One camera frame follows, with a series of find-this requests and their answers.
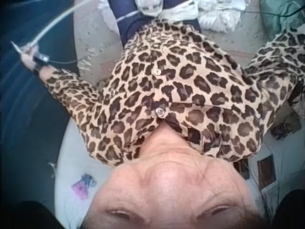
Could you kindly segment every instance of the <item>nose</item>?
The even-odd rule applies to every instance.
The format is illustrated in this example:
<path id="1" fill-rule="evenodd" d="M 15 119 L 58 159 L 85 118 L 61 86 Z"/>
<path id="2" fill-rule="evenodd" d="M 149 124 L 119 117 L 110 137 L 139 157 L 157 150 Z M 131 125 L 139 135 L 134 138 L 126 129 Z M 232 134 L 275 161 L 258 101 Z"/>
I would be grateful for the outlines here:
<path id="1" fill-rule="evenodd" d="M 144 183 L 148 196 L 162 205 L 163 209 L 166 207 L 169 211 L 176 211 L 189 201 L 191 190 L 198 179 L 197 174 L 198 171 L 192 167 L 176 162 L 162 162 L 147 169 Z"/>

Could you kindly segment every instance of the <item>dark blue pants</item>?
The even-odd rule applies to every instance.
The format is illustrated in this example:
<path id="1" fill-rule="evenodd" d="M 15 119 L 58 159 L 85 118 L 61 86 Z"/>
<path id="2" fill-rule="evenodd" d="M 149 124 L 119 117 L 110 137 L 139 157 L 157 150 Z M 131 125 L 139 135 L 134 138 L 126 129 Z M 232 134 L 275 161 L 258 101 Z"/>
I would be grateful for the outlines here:
<path id="1" fill-rule="evenodd" d="M 173 8 L 186 0 L 164 0 L 163 9 L 167 10 Z M 137 5 L 134 0 L 108 0 L 111 10 L 114 13 L 116 19 L 125 16 L 128 13 L 137 11 Z M 153 18 L 137 13 L 129 18 L 126 18 L 118 22 L 121 41 L 123 46 L 127 41 L 145 24 L 148 24 Z M 197 19 L 183 21 L 185 24 L 190 24 L 195 27 L 196 30 L 201 31 L 200 25 Z"/>

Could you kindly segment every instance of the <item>shirt sleeve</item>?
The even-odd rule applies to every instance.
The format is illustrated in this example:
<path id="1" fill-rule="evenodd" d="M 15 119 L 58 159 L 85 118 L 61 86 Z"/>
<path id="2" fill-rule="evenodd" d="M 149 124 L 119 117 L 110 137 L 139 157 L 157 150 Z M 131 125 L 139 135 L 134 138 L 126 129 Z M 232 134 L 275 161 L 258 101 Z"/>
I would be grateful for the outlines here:
<path id="1" fill-rule="evenodd" d="M 104 124 L 100 119 L 102 91 L 78 75 L 64 69 L 55 69 L 52 77 L 46 80 L 45 85 L 53 98 L 67 109 L 76 122 L 89 155 L 108 164 L 106 159 L 99 158 L 102 155 L 99 144 L 102 144 Z"/>
<path id="2" fill-rule="evenodd" d="M 304 47 L 304 33 L 296 29 L 284 30 L 262 47 L 245 69 L 261 91 L 258 110 L 263 135 L 274 123 L 278 109 L 289 100 L 296 85 L 305 88 Z"/>

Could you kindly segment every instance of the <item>leopard print blouse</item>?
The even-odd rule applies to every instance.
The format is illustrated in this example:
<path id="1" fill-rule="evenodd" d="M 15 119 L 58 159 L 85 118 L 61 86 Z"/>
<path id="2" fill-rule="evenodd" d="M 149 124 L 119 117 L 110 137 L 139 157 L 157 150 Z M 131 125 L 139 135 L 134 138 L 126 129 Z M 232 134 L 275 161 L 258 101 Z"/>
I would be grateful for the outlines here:
<path id="1" fill-rule="evenodd" d="M 304 34 L 297 34 L 277 36 L 243 70 L 192 26 L 154 21 L 126 44 L 101 91 L 66 70 L 46 86 L 104 164 L 139 157 L 161 121 L 200 154 L 234 162 L 260 149 L 277 109 L 298 80 L 304 86 Z"/>

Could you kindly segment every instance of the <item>wire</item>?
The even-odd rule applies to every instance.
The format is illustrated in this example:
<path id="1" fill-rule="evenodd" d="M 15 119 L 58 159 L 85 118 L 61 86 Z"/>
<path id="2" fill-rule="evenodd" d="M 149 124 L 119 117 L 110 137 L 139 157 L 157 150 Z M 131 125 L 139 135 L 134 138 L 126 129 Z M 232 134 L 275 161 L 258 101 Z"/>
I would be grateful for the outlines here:
<path id="1" fill-rule="evenodd" d="M 245 12 L 245 13 L 258 13 L 258 14 L 268 14 L 268 15 L 273 15 L 273 16 L 277 16 L 277 17 L 281 17 L 281 18 L 289 18 L 293 15 L 295 15 L 296 13 L 300 12 L 301 10 L 305 9 L 305 5 L 302 6 L 301 8 L 299 8 L 298 10 L 292 12 L 291 14 L 287 14 L 287 15 L 281 15 L 281 14 L 276 14 L 276 13 L 270 13 L 270 12 L 258 12 L 258 11 L 247 11 L 247 10 L 241 10 L 241 12 Z"/>
<path id="2" fill-rule="evenodd" d="M 50 60 L 49 62 L 50 63 L 60 63 L 60 64 L 72 64 L 72 63 L 76 63 L 78 61 L 82 61 L 82 60 L 86 59 L 88 56 L 90 56 L 90 55 L 88 54 L 88 55 L 86 55 L 86 56 L 84 56 L 84 57 L 82 57 L 80 59 L 74 60 L 74 61 L 60 62 L 60 61 L 51 61 Z"/>

